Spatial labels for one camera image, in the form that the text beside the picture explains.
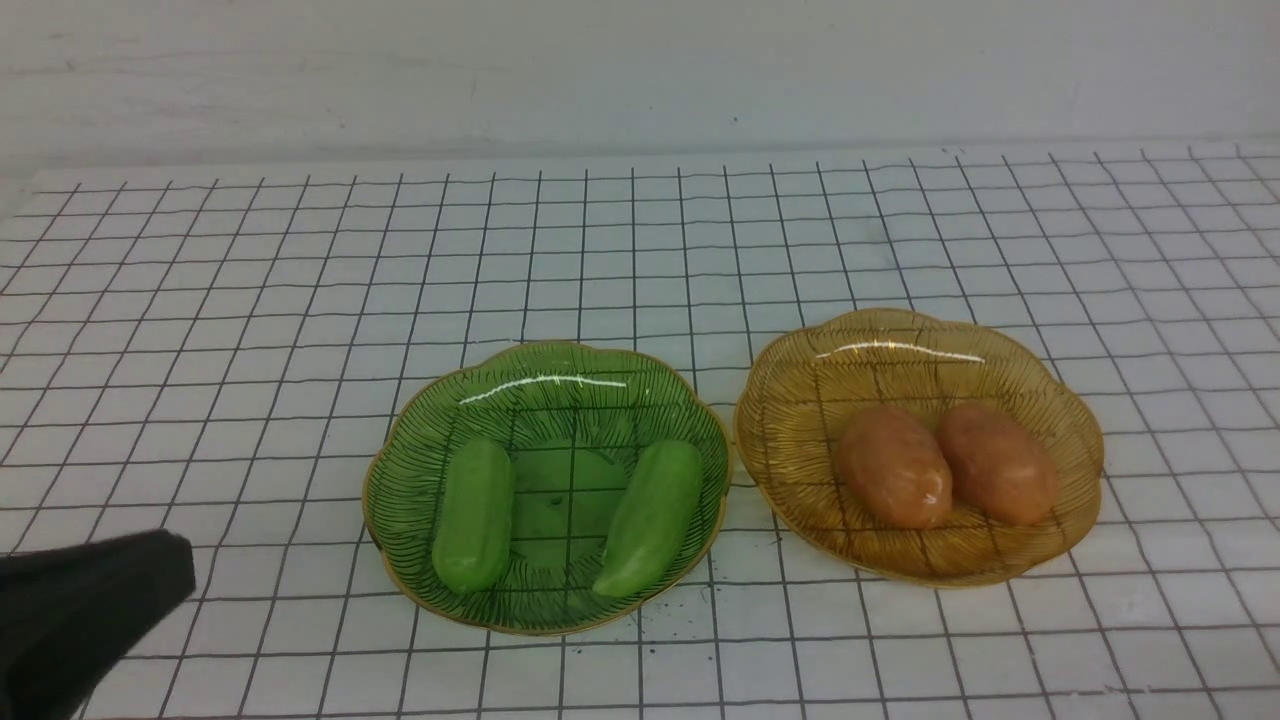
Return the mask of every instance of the table surface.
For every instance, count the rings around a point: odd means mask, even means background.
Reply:
[[[86,717],[1252,719],[1280,703],[1280,146],[45,173],[0,222],[0,552],[165,527],[197,592]],[[737,275],[742,275],[740,282]],[[360,484],[431,378],[635,348],[728,416],[854,307],[1009,333],[1093,409],[1098,525],[934,592],[737,474],[709,560],[567,638],[397,594]]]

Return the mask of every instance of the gold plate rim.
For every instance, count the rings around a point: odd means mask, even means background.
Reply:
[[[769,351],[773,350],[776,346],[783,342],[794,341],[795,337],[806,336],[810,333],[823,332],[823,331],[829,332],[833,328],[844,323],[847,323],[850,319],[859,315],[897,315],[899,318],[919,322],[924,325],[932,325],[940,328],[950,327],[957,329],[963,328],[969,332],[989,334],[998,338],[1000,342],[1014,348],[1016,352],[1025,355],[1030,360],[1034,360],[1032,365],[1036,366],[1041,373],[1043,373],[1044,377],[1064,393],[1064,397],[1068,400],[1068,402],[1079,406],[1079,409],[1083,411],[1083,415],[1088,418],[1089,421],[1089,427],[1087,428],[1088,432],[1087,445],[1091,450],[1089,455],[1094,460],[1091,464],[1091,475],[1094,477],[1094,480],[1089,486],[1091,495],[1093,496],[1092,502],[1089,503],[1092,511],[1088,518],[1088,523],[1085,525],[1084,532],[1080,533],[1078,538],[1070,542],[1064,542],[1052,555],[1046,555],[1038,559],[1038,561],[1028,565],[1027,568],[1019,568],[1015,571],[946,575],[946,577],[914,575],[914,574],[897,573],[886,568],[879,568],[874,564],[861,561],[858,557],[836,552],[827,544],[813,538],[810,533],[806,532],[796,521],[796,519],[791,518],[777,502],[774,502],[774,498],[765,489],[768,487],[768,483],[762,482],[760,478],[756,477],[759,470],[756,462],[759,462],[759,460],[751,456],[753,452],[749,448],[751,448],[753,446],[750,443],[742,442],[744,423],[741,413],[744,407],[744,400],[748,398],[749,395],[756,392],[755,386],[760,382],[767,380],[768,373],[772,370],[772,366],[762,365],[760,359],[767,357],[769,355]],[[1097,524],[1098,514],[1101,512],[1102,507],[1102,471],[1106,461],[1106,445],[1102,437],[1102,428],[1101,425],[1098,425],[1098,420],[1093,415],[1093,410],[1088,406],[1087,402],[1080,400],[1080,397],[1071,388],[1066,387],[1066,384],[1059,382],[1057,378],[1055,378],[1053,374],[1050,373],[1048,368],[1044,366],[1044,363],[1034,352],[1032,352],[1030,348],[1018,342],[1016,340],[1006,336],[1005,333],[974,323],[941,320],[938,318],[925,315],[924,313],[916,313],[914,310],[904,310],[901,307],[865,307],[861,310],[852,310],[850,313],[844,313],[841,315],[837,315],[824,323],[803,327],[773,338],[768,345],[765,345],[764,350],[762,350],[760,354],[756,355],[756,360],[755,363],[751,364],[751,369],[748,373],[746,384],[742,389],[742,393],[739,396],[739,400],[733,406],[733,441],[737,447],[739,459],[741,460],[742,466],[746,470],[748,475],[750,475],[751,480],[755,483],[755,487],[759,491],[760,496],[764,498],[764,502],[769,506],[769,510],[772,510],[774,515],[782,519],[782,521],[787,525],[787,528],[792,533],[795,533],[796,536],[803,538],[806,543],[818,548],[823,553],[835,557],[847,565],[852,565],[859,570],[876,573],[884,578],[902,580],[916,585],[933,587],[933,588],[972,588],[972,587],[995,585],[1006,582],[1011,578],[1016,578],[1037,565],[1043,565],[1044,562],[1048,562],[1056,557],[1061,557],[1062,555],[1070,552],[1071,548],[1079,544],[1079,542],[1083,541],[1084,537],[1088,536],[1089,530],[1092,530],[1093,527]]]

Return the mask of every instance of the black grid line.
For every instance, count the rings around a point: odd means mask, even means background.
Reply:
[[[991,698],[1041,698],[1056,719],[1062,708],[1050,700],[1115,693],[1137,712],[1139,693],[1172,692],[1203,696],[1222,716],[1224,693],[1280,689],[1274,644],[1280,625],[1257,597],[1260,588],[1280,582],[1280,493],[1274,486],[1280,459],[1265,450],[1280,437],[1280,373],[1270,369],[1280,363],[1280,178],[1271,177],[1280,152],[1206,145],[1018,158],[955,154],[946,163],[933,158],[805,158],[786,169],[733,160],[695,173],[673,159],[668,172],[658,173],[614,164],[590,174],[527,177],[495,164],[467,176],[445,174],[442,167],[438,173],[353,176],[349,182],[298,174],[248,184],[96,186],[104,190],[67,182],[37,192],[29,209],[0,224],[0,272],[9,273],[0,275],[0,552],[26,550],[37,529],[46,544],[119,532],[122,523],[150,523],[196,532],[202,575],[202,591],[187,603],[183,626],[170,630],[173,639],[127,660],[161,664],[166,683],[136,680],[122,700],[120,685],[111,683],[128,680],[109,678],[84,712],[101,715],[114,702],[120,705],[111,706],[116,716],[156,714],[138,710],[146,700],[172,714],[187,705],[182,701],[188,698],[173,696],[188,661],[225,673],[238,664],[236,673],[243,676],[215,673],[207,679],[227,691],[219,706],[227,710],[219,715],[264,720],[483,719],[520,710],[557,716],[622,710],[644,717],[649,708],[671,707],[719,708],[721,717],[737,707],[808,716],[829,702],[865,703],[887,714],[918,701],[951,702],[956,712],[963,705],[973,716],[973,702]],[[941,286],[922,279],[927,277],[950,279],[938,279]],[[982,278],[998,282],[983,284]],[[489,300],[481,305],[483,292]],[[398,593],[360,574],[374,548],[364,530],[353,524],[348,538],[344,529],[317,533],[305,524],[311,511],[355,509],[358,478],[348,488],[335,473],[366,464],[396,409],[430,379],[497,348],[558,336],[658,355],[727,414],[755,352],[794,329],[778,318],[819,323],[855,306],[883,305],[936,309],[948,319],[1002,329],[1028,343],[1087,402],[1097,401],[1110,460],[1096,532],[1116,538],[1123,561],[1100,560],[1105,548],[1096,543],[1082,546],[1029,571],[1018,580],[1018,592],[1006,584],[989,596],[1000,605],[992,610],[996,625],[975,625],[982,618],[952,606],[950,592],[942,592],[932,593],[937,619],[920,633],[890,632],[873,624],[884,610],[869,598],[893,597],[896,583],[810,568],[806,556],[785,550],[799,538],[777,518],[748,516],[746,507],[731,505],[708,555],[709,575],[680,585],[705,596],[682,610],[695,612],[687,633],[658,637],[657,628],[672,620],[646,606],[644,618],[635,616],[635,638],[627,630],[618,639],[576,635],[513,646],[493,633],[466,632],[422,644],[415,639],[422,618],[415,609],[410,635],[396,647],[340,643],[352,601]],[[604,327],[605,316],[630,316],[630,331]],[[280,332],[271,337],[265,328]],[[233,364],[253,357],[270,357],[270,368],[278,369],[232,373]],[[179,373],[180,364],[206,360],[210,373]],[[155,379],[137,377],[138,368],[157,368]],[[314,402],[292,400],[312,388]],[[161,414],[161,396],[173,391],[209,406]],[[247,400],[256,392],[261,401]],[[108,407],[116,402],[123,405]],[[1165,406],[1185,407],[1196,418],[1157,423],[1152,407]],[[177,438],[188,429],[196,438],[189,452],[180,447],[183,457],[142,451],[154,437]],[[269,430],[278,429],[321,437],[308,436],[297,446],[268,442]],[[219,434],[233,430],[250,434]],[[330,437],[352,432],[358,439]],[[95,455],[81,447],[81,437],[125,437],[128,443]],[[47,439],[47,447],[33,447],[32,438]],[[1211,443],[1194,447],[1210,447],[1213,459],[1187,460],[1179,446],[1190,443]],[[264,473],[285,466],[288,478]],[[188,478],[207,482],[219,469],[242,475],[229,474],[216,497],[184,492]],[[146,495],[125,495],[127,477],[157,484]],[[1233,493],[1212,510],[1192,495],[1206,492],[1207,478],[1229,483],[1224,487]],[[251,482],[271,492],[252,495]],[[280,484],[276,493],[276,482],[296,484]],[[745,478],[731,487],[735,500],[751,497]],[[1161,498],[1178,505],[1161,511],[1135,505]],[[744,514],[740,520],[737,512]],[[271,538],[255,537],[246,534],[242,516],[280,518],[285,527]],[[201,518],[206,525],[192,524]],[[6,527],[22,529],[5,534]],[[1185,537],[1194,537],[1187,542],[1198,543],[1198,555],[1171,562],[1169,551],[1148,539],[1183,537],[1170,533],[1193,533]],[[765,536],[776,542],[762,542]],[[760,552],[744,550],[750,547]],[[303,552],[337,559],[329,569],[333,580],[284,592],[294,555]],[[224,556],[278,564],[261,579],[215,592]],[[751,571],[753,564],[774,562],[776,571]],[[1114,598],[1096,596],[1093,582],[1103,579],[1120,583],[1108,587],[1149,588],[1143,602],[1157,615],[1116,619],[1114,609],[1101,605]],[[1044,583],[1062,583],[1056,587],[1079,597],[1070,623],[1047,624],[1044,614],[1053,609],[1030,605],[1021,594],[1024,587],[1051,587]],[[1180,615],[1196,583],[1222,588],[1225,610]],[[782,605],[760,626],[721,637],[730,623],[742,623],[721,593],[754,588],[781,592]],[[284,597],[339,609],[338,626],[324,630],[333,633],[325,652],[266,643]],[[809,614],[824,618],[814,598],[838,600],[854,616],[860,611],[863,629],[814,630],[820,625]],[[196,625],[207,625],[210,603],[264,605],[266,618],[261,628],[244,630],[236,652],[195,647]],[[1137,646],[1116,643],[1137,642],[1126,633],[1139,632],[1187,655],[1185,675],[1174,683],[1179,687],[1138,684],[1151,671],[1147,664],[1160,659],[1138,659],[1132,667]],[[972,685],[968,673],[983,670],[970,667],[960,643],[972,647],[988,638],[1024,647],[1034,683],[1028,678],[998,693]],[[1224,678],[1217,671],[1204,655],[1213,646],[1201,643],[1222,638],[1235,638],[1239,652],[1253,653],[1253,675]],[[902,687],[901,679],[886,676],[893,670],[884,664],[913,639],[932,641],[925,644],[934,648],[946,643],[950,662],[937,671],[950,665],[956,692],[893,689]],[[870,667],[858,671],[874,675],[874,697],[835,700],[856,693],[832,691],[829,682],[806,674],[808,659],[845,652],[836,648],[850,643],[869,653]],[[1034,652],[1059,647],[1052,643],[1105,648],[1102,662],[1110,662],[1123,687],[1064,689],[1061,657]],[[490,697],[486,705],[490,657],[526,644],[558,648],[556,697],[541,693],[540,701],[512,707]],[[677,692],[660,673],[646,678],[646,661],[653,664],[646,650],[669,647],[692,657],[704,644],[714,647],[707,665],[681,667],[701,678],[698,688]],[[566,653],[588,647],[635,648],[634,702],[575,702],[570,691],[582,680],[566,673]],[[1130,655],[1121,656],[1121,648]],[[744,691],[737,664],[749,650],[776,651],[780,667],[790,662],[783,673],[795,675],[795,694],[767,698],[759,689]],[[383,707],[366,712],[347,711],[349,702],[334,705],[328,696],[337,692],[332,680],[339,659],[385,662],[384,653],[396,653],[388,665],[401,674],[388,679]],[[479,676],[467,676],[466,687],[448,696],[465,692],[460,707],[422,710],[408,701],[420,689],[411,683],[421,682],[411,678],[415,659],[436,653],[477,664]],[[316,657],[324,676],[300,687],[305,694],[289,705],[310,703],[316,712],[255,714],[260,708],[250,693],[256,698],[262,692],[255,691],[262,659],[294,671],[303,662],[315,667]],[[1071,671],[1070,657],[1068,664]]]

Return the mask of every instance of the toy cucumber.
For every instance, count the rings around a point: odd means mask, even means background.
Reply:
[[[609,524],[604,568],[591,589],[627,597],[658,582],[685,542],[701,486],[696,447],[678,439],[646,447]]]
[[[483,591],[507,571],[516,470],[497,442],[475,438],[453,455],[444,474],[431,566],[463,594]]]

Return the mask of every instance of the scalloped plate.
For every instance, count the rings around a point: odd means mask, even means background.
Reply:
[[[489,591],[458,596],[431,568],[451,454],[483,436],[516,466],[511,565]],[[590,587],[613,510],[640,450],[685,439],[703,455],[703,492],[662,579],[627,598]],[[602,625],[678,582],[724,518],[732,461],[723,423],[666,364],[627,350],[526,343],[422,388],[365,477],[365,524],[392,580],[452,620],[516,634]]]
[[[963,503],[929,530],[888,528],[837,479],[831,455],[850,418],[892,402],[928,427],[984,400],[1048,450],[1061,496],[1029,527]],[[1088,406],[1029,350],[989,328],[872,309],[787,333],[764,348],[735,411],[739,455],[799,536],[858,568],[937,587],[1007,580],[1078,543],[1102,503],[1102,432]]]

